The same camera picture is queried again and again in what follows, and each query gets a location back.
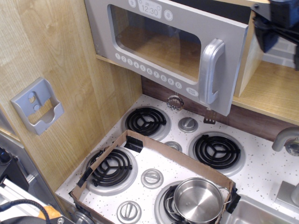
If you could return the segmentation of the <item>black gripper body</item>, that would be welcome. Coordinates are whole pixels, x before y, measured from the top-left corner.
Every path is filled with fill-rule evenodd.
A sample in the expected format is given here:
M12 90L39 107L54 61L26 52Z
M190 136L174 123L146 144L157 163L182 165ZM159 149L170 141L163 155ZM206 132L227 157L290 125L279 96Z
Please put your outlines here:
M257 28L272 31L292 43L299 42L299 2L270 0L255 3L250 9L256 13Z

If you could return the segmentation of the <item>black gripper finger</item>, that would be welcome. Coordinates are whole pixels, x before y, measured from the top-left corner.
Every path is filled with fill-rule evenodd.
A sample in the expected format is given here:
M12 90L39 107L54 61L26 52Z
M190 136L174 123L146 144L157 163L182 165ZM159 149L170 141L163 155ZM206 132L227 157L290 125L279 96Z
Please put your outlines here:
M255 25L255 35L262 52L267 53L278 41L276 25L266 25L261 27Z
M295 48L293 62L294 62L294 69L299 70L299 45L297 45Z

